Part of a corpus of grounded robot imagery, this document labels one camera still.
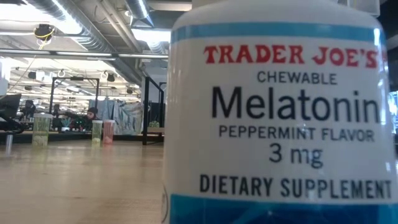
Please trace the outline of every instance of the computer monitor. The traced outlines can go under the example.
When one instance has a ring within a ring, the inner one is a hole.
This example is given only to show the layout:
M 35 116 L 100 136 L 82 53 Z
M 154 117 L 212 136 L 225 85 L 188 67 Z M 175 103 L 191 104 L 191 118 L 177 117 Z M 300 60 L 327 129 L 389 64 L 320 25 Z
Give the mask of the computer monitor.
M 0 113 L 8 118 L 16 117 L 21 96 L 21 94 L 0 96 Z

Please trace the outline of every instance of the blue stripe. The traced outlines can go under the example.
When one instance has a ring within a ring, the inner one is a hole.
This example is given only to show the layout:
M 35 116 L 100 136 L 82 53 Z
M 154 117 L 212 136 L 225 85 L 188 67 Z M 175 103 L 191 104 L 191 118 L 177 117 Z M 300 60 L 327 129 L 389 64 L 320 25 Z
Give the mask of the blue stripe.
M 170 224 L 397 224 L 395 205 L 267 203 L 171 195 Z
M 253 36 L 281 36 L 281 37 L 314 37 L 338 40 L 355 40 L 375 43 L 380 40 L 386 44 L 382 30 L 380 36 L 375 37 L 375 30 L 366 27 L 293 23 L 293 22 L 232 22 L 219 24 L 191 25 L 178 28 L 172 32 L 171 43 L 181 40 L 210 38 L 210 37 L 253 37 Z

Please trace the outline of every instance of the melatonin bottle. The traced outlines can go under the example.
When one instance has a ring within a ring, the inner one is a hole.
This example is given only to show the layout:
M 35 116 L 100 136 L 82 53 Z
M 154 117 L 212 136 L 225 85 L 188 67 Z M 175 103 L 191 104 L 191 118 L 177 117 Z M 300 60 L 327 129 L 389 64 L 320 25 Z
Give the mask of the melatonin bottle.
M 163 223 L 398 223 L 375 18 L 229 0 L 184 14 L 170 44 Z

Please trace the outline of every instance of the white plastic bottle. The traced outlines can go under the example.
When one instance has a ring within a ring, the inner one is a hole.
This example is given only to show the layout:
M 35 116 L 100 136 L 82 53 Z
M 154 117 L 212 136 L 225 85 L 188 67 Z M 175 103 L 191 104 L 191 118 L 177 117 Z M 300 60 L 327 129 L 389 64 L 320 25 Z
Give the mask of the white plastic bottle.
M 398 223 L 386 61 L 377 20 L 327 0 L 184 14 L 163 223 Z

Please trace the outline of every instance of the plastic cup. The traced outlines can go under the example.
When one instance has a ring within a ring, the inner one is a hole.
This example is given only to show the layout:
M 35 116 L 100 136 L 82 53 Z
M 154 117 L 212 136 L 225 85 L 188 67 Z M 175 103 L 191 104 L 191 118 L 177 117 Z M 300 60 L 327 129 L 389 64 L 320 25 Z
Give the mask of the plastic cup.
M 93 144 L 101 143 L 101 135 L 102 135 L 102 121 L 93 121 L 93 130 L 92 130 L 92 142 Z
M 104 120 L 104 144 L 113 143 L 114 120 Z
M 49 142 L 49 129 L 53 116 L 51 114 L 34 114 L 32 145 L 45 147 Z

